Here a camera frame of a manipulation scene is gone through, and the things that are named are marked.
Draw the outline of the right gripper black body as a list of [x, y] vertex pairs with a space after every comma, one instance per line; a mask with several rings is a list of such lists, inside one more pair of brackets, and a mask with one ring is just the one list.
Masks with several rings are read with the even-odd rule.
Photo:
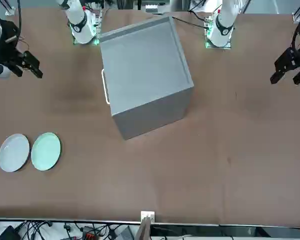
[[22, 67], [23, 54], [17, 50], [20, 30], [14, 22], [0, 18], [0, 64]]

